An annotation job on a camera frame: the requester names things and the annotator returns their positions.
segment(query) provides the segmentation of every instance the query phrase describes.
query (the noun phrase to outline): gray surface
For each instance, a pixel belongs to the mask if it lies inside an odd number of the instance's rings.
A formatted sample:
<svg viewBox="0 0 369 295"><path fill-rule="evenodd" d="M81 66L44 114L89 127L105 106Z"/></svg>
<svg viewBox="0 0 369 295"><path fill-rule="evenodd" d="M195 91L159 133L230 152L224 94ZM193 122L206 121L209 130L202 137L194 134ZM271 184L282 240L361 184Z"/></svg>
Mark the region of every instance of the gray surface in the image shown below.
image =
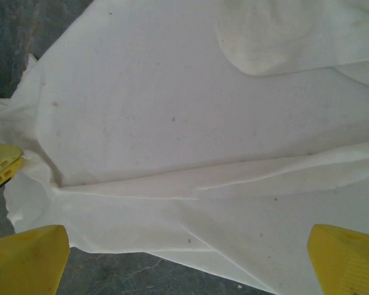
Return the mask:
<svg viewBox="0 0 369 295"><path fill-rule="evenodd" d="M0 97L10 97L29 53L39 58L90 0L0 0ZM0 191L0 237L14 229ZM265 292L152 255L88 254L72 248L61 294L239 294Z"/></svg>

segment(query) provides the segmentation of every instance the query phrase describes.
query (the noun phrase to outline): white fabric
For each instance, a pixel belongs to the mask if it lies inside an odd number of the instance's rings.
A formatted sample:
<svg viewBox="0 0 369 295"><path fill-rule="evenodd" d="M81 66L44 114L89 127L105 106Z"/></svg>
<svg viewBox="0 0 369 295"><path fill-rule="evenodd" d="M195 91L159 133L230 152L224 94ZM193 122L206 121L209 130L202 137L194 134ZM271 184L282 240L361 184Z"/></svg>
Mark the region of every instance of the white fabric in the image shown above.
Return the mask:
<svg viewBox="0 0 369 295"><path fill-rule="evenodd" d="M27 159L8 217L17 232L63 224L92 253L321 294L311 227L369 234L369 87L335 69L243 75L216 8L92 3L0 101L0 141Z"/></svg>
<svg viewBox="0 0 369 295"><path fill-rule="evenodd" d="M221 0L228 60L249 75L336 66L369 85L369 0Z"/></svg>

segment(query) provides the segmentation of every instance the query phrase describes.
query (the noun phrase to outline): stain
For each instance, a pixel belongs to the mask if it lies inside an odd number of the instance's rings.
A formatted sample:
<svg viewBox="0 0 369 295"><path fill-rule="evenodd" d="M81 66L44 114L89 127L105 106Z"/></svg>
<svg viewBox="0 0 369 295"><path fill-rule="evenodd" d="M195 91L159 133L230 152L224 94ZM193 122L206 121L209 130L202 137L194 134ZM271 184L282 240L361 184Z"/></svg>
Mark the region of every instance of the stain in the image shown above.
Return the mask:
<svg viewBox="0 0 369 295"><path fill-rule="evenodd" d="M354 23L351 23L353 28L359 28L363 23L363 20L356 20Z"/></svg>
<svg viewBox="0 0 369 295"><path fill-rule="evenodd" d="M224 0L224 6L227 9L240 9L243 0Z"/></svg>

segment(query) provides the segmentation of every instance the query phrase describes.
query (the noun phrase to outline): yellow plastic object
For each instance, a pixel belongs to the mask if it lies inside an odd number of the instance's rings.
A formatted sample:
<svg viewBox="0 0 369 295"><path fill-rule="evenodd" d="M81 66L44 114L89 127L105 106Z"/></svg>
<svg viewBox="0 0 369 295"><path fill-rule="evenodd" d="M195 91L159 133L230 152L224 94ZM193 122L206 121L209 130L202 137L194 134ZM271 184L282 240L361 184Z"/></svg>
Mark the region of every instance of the yellow plastic object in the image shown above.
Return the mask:
<svg viewBox="0 0 369 295"><path fill-rule="evenodd" d="M69 255L63 226L0 238L0 295L53 295Z"/></svg>
<svg viewBox="0 0 369 295"><path fill-rule="evenodd" d="M15 175L23 159L19 147L0 143L0 186Z"/></svg>
<svg viewBox="0 0 369 295"><path fill-rule="evenodd" d="M317 224L307 250L324 295L369 295L369 235Z"/></svg>

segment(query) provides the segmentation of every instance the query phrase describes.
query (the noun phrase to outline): white cloth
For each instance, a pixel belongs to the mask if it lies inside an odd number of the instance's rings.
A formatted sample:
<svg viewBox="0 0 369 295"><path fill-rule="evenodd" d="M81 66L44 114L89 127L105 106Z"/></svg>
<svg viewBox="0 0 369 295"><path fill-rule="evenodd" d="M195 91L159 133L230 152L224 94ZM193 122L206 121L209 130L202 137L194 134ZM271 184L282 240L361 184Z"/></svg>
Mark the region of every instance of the white cloth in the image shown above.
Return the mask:
<svg viewBox="0 0 369 295"><path fill-rule="evenodd" d="M250 75L335 66L369 85L369 0L221 0L228 60Z"/></svg>
<svg viewBox="0 0 369 295"><path fill-rule="evenodd" d="M369 234L369 87L334 69L243 75L218 47L215 9L91 4L0 100L0 141L27 159L8 217L17 232L63 224L92 253L321 294L311 227Z"/></svg>

